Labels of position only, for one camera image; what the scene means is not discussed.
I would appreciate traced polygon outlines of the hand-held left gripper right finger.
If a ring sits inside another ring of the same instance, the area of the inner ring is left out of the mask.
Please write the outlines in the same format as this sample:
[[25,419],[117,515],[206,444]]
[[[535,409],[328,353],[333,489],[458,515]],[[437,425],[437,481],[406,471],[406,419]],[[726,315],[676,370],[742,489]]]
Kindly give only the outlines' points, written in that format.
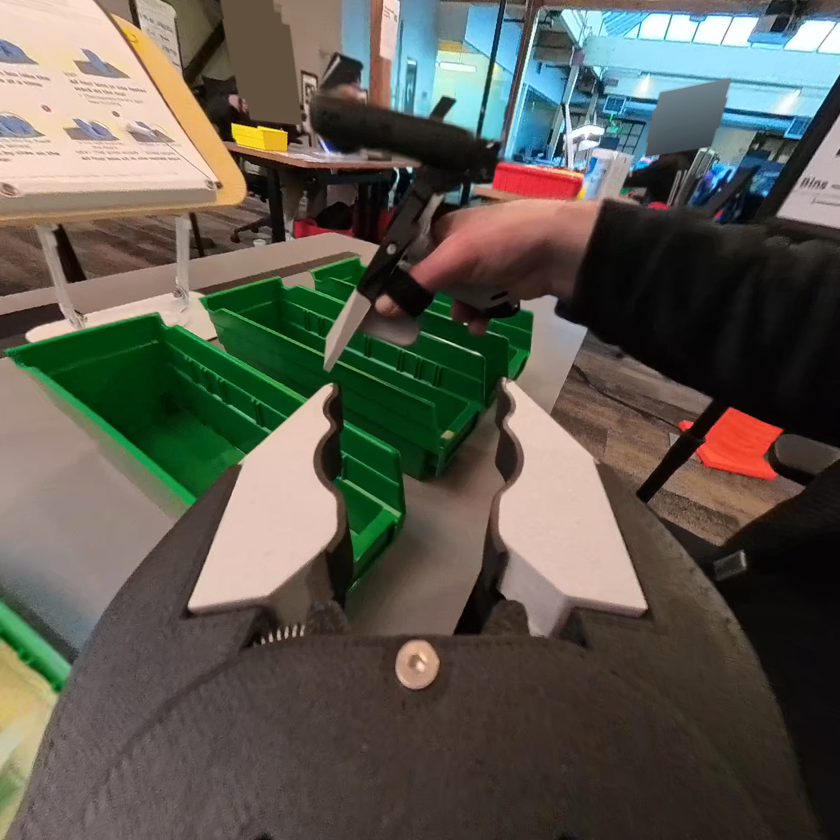
[[648,602],[599,465],[513,380],[498,386],[489,589],[526,612],[536,637],[575,610],[639,618]]

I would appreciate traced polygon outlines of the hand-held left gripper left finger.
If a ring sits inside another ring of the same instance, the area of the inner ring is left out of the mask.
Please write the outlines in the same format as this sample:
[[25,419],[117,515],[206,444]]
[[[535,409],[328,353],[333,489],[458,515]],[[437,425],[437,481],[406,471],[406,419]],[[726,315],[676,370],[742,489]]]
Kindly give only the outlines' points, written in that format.
[[261,607],[301,621],[314,603],[344,606],[350,522],[335,485],[342,430],[340,389],[327,384],[240,461],[190,614]]

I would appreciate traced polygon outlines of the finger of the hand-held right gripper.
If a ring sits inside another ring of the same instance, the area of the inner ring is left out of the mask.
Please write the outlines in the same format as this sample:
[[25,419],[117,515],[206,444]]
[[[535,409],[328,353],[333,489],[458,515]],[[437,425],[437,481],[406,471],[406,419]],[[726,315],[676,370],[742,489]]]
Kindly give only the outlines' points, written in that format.
[[412,347],[419,338],[421,327],[416,318],[406,315],[386,317],[371,309],[361,322],[361,331],[397,347]]
[[353,290],[325,339],[323,370],[331,372],[371,310],[371,301]]

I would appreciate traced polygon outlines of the green plastic bin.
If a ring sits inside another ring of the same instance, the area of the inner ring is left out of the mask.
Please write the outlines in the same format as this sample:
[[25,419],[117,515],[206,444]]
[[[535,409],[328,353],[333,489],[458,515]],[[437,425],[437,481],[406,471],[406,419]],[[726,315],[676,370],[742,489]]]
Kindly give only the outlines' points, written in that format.
[[483,411],[480,400],[444,388],[443,364],[362,332],[325,371],[342,302],[320,291],[270,278],[209,294],[203,305],[229,354],[303,396],[337,384],[345,421],[398,448],[406,472],[441,472]]
[[296,323],[280,331],[227,309],[211,314],[227,352],[302,396],[326,384],[341,391],[345,421],[396,448],[402,470],[418,480],[441,476],[474,429],[476,402],[452,395],[348,349],[323,370],[323,341]]
[[420,319],[420,333],[405,348],[385,348],[385,342],[359,332],[350,349],[407,373],[444,391],[488,406],[501,378],[517,380],[529,362],[533,314],[520,310],[511,318],[490,321],[486,333],[471,334],[450,318],[452,300],[437,294]]
[[7,354],[154,497],[187,507],[307,401],[153,314]]

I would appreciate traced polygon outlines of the person's right forearm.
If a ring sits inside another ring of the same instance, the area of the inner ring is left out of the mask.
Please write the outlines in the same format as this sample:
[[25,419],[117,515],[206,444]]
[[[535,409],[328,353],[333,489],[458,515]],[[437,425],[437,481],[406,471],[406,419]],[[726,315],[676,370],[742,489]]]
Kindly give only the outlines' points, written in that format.
[[839,251],[607,202],[556,312],[669,379],[839,445]]

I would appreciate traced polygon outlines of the person's right hand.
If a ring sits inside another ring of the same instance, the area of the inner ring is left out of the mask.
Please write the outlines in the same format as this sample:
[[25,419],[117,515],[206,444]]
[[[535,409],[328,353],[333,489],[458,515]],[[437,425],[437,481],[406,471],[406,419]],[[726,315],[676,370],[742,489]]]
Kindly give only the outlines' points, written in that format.
[[411,276],[431,293],[462,286],[508,291],[517,301],[570,299],[602,207],[521,199],[450,213]]

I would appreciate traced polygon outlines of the wooden desk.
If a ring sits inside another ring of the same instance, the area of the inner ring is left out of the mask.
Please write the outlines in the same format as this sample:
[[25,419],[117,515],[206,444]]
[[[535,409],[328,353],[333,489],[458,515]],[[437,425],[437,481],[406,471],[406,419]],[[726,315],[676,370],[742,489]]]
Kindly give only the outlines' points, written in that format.
[[256,165],[266,173],[272,244],[283,243],[287,239],[285,190],[294,182],[300,182],[304,187],[355,185],[360,200],[355,235],[363,241],[376,242],[379,238],[380,210],[374,186],[388,183],[393,171],[419,166],[414,160],[388,153],[330,154],[306,149],[273,152],[236,142],[224,142],[224,146],[234,158]]

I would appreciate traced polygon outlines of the yellow plastic bin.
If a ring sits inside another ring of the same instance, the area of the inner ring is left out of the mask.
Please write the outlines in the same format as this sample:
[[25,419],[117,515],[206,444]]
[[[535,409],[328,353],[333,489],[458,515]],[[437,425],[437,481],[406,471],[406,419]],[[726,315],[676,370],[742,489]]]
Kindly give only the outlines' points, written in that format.
[[230,130],[233,141],[244,148],[271,153],[288,151],[288,134],[283,129],[233,122]]

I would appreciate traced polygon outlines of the clear acrylic stand leg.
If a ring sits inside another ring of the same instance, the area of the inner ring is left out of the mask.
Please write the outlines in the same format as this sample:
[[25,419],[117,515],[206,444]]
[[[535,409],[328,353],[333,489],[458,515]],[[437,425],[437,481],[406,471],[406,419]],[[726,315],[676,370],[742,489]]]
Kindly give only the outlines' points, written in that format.
[[51,285],[60,312],[71,329],[83,329],[86,326],[87,319],[76,309],[71,299],[67,269],[62,261],[60,242],[56,236],[56,231],[57,226],[55,225],[40,224],[35,226],[35,233],[45,256]]
[[190,305],[190,258],[191,258],[192,222],[190,214],[175,219],[175,288],[173,297],[181,312],[186,312]]

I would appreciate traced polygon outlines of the orange ridged plastic part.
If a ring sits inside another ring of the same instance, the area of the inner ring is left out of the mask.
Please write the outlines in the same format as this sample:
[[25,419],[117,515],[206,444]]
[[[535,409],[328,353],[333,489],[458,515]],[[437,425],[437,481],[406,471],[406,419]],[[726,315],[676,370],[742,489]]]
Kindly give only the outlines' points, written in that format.
[[703,466],[734,475],[774,480],[767,454],[783,430],[729,408],[706,434],[692,458]]

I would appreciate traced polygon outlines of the wooden sign board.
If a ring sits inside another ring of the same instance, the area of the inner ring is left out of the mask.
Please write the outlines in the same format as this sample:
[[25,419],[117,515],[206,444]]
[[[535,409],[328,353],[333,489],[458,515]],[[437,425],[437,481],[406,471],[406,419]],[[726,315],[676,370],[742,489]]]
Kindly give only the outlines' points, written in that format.
[[167,107],[220,183],[215,198],[179,204],[174,198],[168,198],[157,205],[118,211],[117,215],[180,215],[192,211],[203,212],[207,209],[232,207],[242,203],[247,193],[245,178],[182,76],[161,49],[140,28],[118,15],[111,13],[108,15],[127,39],[161,93]]

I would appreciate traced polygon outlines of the person's black top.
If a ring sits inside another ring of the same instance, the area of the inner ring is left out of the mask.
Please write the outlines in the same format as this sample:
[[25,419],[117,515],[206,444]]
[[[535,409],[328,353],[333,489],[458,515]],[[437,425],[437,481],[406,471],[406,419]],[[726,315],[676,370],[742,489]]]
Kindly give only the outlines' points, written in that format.
[[743,551],[745,574],[718,590],[782,706],[828,838],[839,838],[839,465],[722,546],[661,522],[703,568]]

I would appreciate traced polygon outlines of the green crate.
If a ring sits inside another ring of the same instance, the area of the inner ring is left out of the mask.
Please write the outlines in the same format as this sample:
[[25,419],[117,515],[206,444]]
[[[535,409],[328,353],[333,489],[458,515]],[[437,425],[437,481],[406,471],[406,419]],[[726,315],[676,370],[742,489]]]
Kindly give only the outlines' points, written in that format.
[[23,800],[70,664],[1,603],[1,838]]

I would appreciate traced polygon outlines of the printed instruction sheet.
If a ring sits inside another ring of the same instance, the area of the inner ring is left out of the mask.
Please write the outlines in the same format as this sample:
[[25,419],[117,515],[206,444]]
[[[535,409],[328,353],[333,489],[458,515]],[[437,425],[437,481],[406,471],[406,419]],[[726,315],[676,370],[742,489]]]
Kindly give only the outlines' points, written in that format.
[[206,206],[219,180],[97,2],[1,2],[2,220]]

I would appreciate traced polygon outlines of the white printed sign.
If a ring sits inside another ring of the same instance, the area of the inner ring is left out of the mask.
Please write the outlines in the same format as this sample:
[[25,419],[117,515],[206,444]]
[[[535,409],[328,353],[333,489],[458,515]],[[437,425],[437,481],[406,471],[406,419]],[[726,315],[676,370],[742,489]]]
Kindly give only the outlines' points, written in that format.
[[791,158],[790,176],[778,182],[780,200],[773,217],[805,228],[839,231],[839,119],[813,125]]

